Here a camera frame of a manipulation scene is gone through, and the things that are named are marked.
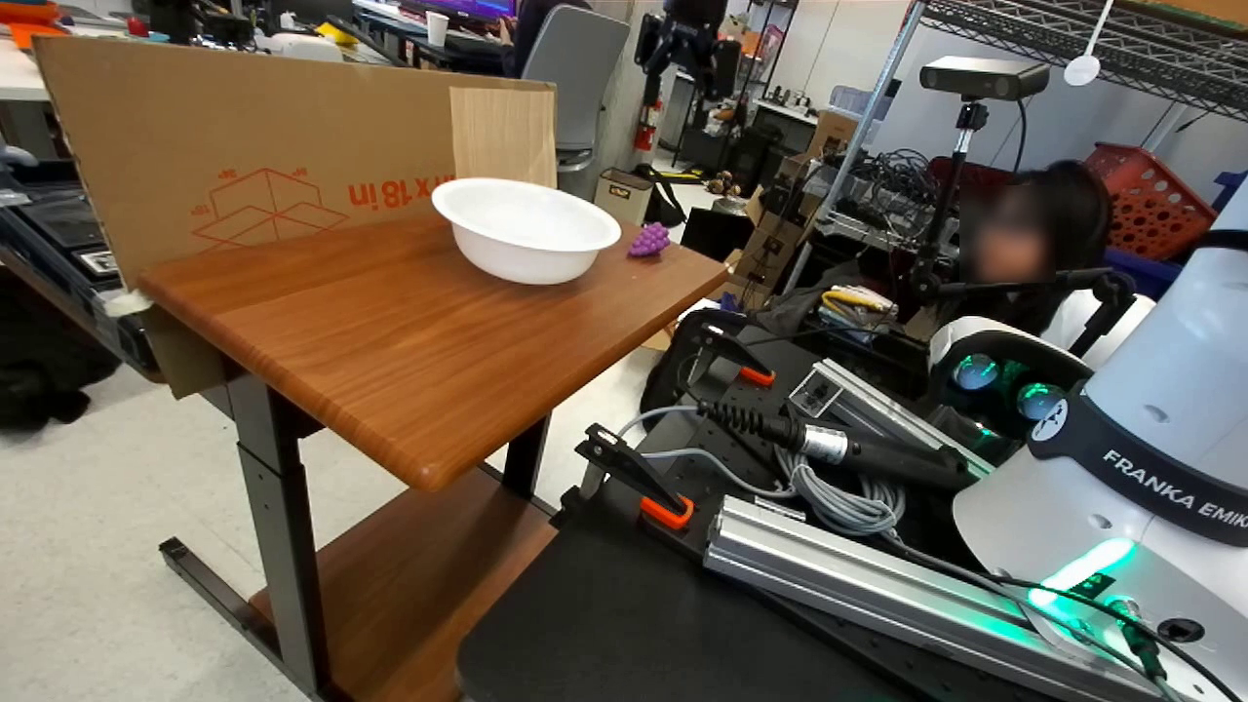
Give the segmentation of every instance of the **black bag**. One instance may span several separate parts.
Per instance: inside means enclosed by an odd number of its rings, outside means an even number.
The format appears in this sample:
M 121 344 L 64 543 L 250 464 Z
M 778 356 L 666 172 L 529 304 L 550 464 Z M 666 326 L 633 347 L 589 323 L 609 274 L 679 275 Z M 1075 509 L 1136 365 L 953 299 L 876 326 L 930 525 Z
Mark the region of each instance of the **black bag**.
M 633 167 L 633 175 L 651 179 L 651 202 L 644 223 L 679 227 L 685 223 L 685 209 L 679 208 L 672 179 L 646 162 Z
M 81 387 L 121 364 L 57 306 L 0 270 L 0 430 L 43 430 L 85 414 Z

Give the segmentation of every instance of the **white bowl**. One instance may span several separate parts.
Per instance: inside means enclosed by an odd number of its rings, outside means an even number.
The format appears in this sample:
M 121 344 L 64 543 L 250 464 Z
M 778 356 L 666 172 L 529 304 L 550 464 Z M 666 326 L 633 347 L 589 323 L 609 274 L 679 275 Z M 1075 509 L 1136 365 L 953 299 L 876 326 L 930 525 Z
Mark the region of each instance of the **white bowl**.
M 619 243 L 619 223 L 598 202 L 520 179 L 454 179 L 432 189 L 459 253 L 502 280 L 562 284 Z

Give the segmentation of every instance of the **table surface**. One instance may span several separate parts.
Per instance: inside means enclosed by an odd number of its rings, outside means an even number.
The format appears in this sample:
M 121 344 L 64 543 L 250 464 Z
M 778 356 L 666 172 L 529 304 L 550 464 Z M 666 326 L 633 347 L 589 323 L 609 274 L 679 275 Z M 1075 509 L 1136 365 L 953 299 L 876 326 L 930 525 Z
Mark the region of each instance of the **table surface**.
M 441 492 L 722 280 L 672 245 L 524 289 L 411 223 L 155 265 L 144 291 L 398 479 Z

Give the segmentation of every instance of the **red basket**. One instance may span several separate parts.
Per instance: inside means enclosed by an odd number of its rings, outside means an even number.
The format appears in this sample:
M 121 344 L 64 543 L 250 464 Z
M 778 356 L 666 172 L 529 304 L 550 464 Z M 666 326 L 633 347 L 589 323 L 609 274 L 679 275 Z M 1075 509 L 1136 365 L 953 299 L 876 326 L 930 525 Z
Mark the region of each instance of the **red basket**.
M 1214 227 L 1214 208 L 1144 146 L 1096 144 L 1087 167 L 1114 198 L 1112 243 L 1118 250 L 1170 260 Z

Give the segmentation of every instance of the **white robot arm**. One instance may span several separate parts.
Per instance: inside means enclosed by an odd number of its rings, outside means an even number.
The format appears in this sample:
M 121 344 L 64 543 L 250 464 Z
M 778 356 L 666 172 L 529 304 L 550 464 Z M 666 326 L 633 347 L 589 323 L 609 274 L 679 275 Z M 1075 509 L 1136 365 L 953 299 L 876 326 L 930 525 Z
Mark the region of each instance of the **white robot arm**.
M 1087 387 L 956 500 L 956 525 L 991 574 L 1129 603 L 1248 694 L 1244 397 L 1248 188 Z M 1214 694 L 1203 673 L 1170 689 Z

